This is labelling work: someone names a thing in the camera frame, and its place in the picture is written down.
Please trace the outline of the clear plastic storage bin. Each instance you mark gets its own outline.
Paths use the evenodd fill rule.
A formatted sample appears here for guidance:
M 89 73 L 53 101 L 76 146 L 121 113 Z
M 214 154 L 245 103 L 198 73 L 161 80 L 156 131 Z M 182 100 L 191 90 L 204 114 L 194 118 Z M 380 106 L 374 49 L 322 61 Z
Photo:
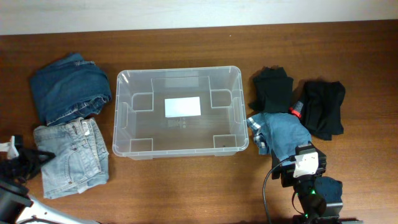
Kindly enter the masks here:
M 123 70 L 112 150 L 119 157 L 232 156 L 249 145 L 238 67 Z

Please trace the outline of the black folded garment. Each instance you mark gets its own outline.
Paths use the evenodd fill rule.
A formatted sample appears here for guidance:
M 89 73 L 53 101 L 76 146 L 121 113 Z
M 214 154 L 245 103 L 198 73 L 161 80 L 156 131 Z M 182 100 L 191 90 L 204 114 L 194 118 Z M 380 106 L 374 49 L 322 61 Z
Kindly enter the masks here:
M 256 99 L 249 107 L 263 113 L 287 113 L 293 95 L 294 79 L 283 67 L 264 67 L 252 79 Z

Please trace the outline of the black garment with red tag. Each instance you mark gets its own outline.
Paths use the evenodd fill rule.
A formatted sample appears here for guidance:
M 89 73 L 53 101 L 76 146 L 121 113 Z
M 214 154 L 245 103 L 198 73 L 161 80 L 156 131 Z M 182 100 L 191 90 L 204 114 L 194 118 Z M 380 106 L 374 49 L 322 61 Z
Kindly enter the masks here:
M 298 101 L 289 113 L 298 117 L 311 135 L 324 141 L 344 133 L 341 123 L 341 105 L 345 87 L 340 82 L 305 82 Z

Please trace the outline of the white label in bin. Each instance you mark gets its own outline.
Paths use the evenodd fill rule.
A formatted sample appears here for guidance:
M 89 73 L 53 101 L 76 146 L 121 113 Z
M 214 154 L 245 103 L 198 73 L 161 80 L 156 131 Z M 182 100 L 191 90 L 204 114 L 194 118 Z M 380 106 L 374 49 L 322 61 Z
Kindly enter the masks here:
M 200 97 L 170 98 L 165 99 L 165 117 L 177 118 L 187 116 L 200 116 Z

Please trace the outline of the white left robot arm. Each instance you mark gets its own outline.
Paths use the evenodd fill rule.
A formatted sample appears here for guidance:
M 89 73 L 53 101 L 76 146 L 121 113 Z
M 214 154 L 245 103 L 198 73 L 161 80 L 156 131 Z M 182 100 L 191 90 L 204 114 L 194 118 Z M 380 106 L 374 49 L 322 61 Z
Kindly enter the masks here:
M 55 158 L 52 152 L 27 149 L 21 135 L 1 144 L 1 223 L 94 223 L 49 207 L 29 194 L 26 182 Z

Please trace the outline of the light blue jeans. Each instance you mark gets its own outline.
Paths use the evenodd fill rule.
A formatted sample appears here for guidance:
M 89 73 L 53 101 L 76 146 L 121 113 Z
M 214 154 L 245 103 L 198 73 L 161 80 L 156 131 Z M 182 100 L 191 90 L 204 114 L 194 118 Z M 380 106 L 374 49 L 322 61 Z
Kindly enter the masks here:
M 34 141 L 38 150 L 55 154 L 41 168 L 44 198 L 81 194 L 107 183 L 109 153 L 95 119 L 39 126 Z

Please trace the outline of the blue shirt with plaid cuffs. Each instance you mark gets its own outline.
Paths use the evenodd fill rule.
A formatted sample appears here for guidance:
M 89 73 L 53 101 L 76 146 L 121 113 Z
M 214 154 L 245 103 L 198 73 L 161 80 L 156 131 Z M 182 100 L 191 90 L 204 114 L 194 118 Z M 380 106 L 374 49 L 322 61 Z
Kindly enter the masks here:
M 312 141 L 298 117 L 287 113 L 258 113 L 247 119 L 260 155 L 272 152 L 278 160 L 295 154 L 295 148 Z

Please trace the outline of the dark blue jeans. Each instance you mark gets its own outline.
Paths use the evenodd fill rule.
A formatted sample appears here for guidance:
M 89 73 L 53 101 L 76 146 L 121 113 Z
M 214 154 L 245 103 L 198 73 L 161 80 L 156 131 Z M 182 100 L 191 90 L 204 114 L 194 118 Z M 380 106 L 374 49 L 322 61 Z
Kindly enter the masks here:
M 30 89 L 39 120 L 47 126 L 100 114 L 112 99 L 105 72 L 79 53 L 36 71 Z

